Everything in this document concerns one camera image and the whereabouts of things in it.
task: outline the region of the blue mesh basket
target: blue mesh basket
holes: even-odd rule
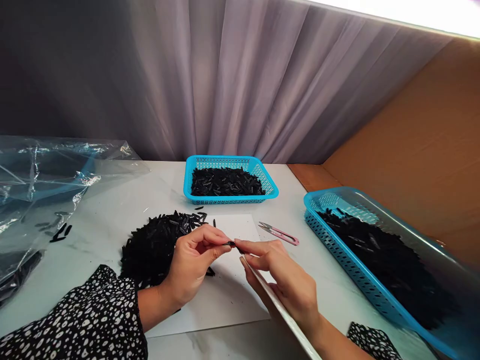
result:
[[[243,169],[252,175],[258,176],[265,195],[245,196],[193,196],[192,177],[195,168],[231,168]],[[267,199],[276,198],[279,189],[270,177],[262,162],[253,156],[214,156],[214,155],[192,155],[186,160],[185,180],[183,181],[183,193],[195,205],[200,204],[245,204],[263,203]]]
[[[317,211],[323,213],[329,208],[333,209],[332,213],[342,217],[336,210],[336,208],[339,208],[364,222],[380,227],[385,232],[400,235],[402,241],[414,249],[427,266],[434,264],[434,267],[449,273],[455,273],[459,279],[465,279],[466,273],[451,256],[446,254],[435,242],[405,224],[368,195],[352,187],[344,186],[309,192],[303,198],[303,202],[306,206],[305,221],[307,224],[381,314],[402,327],[414,330],[428,343],[450,358],[455,360],[465,359],[464,356],[460,356],[452,348],[457,348],[455,334],[462,331],[458,328],[455,330],[441,328],[430,331],[423,328],[345,245],[332,228],[317,214]]]

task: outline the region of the person's left hand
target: person's left hand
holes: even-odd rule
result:
[[[209,266],[232,248],[223,231],[204,224],[176,241],[170,271],[161,286],[181,308],[197,294]]]

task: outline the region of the pile of black plastic pieces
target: pile of black plastic pieces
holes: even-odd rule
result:
[[[205,223],[207,214],[175,213],[148,218],[132,231],[121,248],[121,278],[131,278],[138,289],[155,286],[167,277],[177,239]]]
[[[241,168],[196,168],[192,176],[193,196],[265,195],[259,178]]]
[[[399,235],[336,210],[341,217],[332,209],[317,213],[422,327],[436,329],[445,317],[460,312],[452,294]]]

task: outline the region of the white paper sheet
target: white paper sheet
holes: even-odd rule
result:
[[[213,219],[216,227],[232,240],[260,241],[250,214],[209,215],[206,221],[212,224]],[[236,248],[222,255],[211,268],[216,276],[205,277],[195,298],[149,330],[145,334],[147,338],[270,319],[267,309],[245,279]],[[262,272],[262,275],[267,282],[274,282],[269,272]]]

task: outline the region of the polka dot fabric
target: polka dot fabric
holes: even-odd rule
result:
[[[101,265],[40,320],[0,339],[0,359],[147,359],[132,279]]]
[[[352,322],[346,336],[376,360],[402,360],[397,349],[382,330]]]

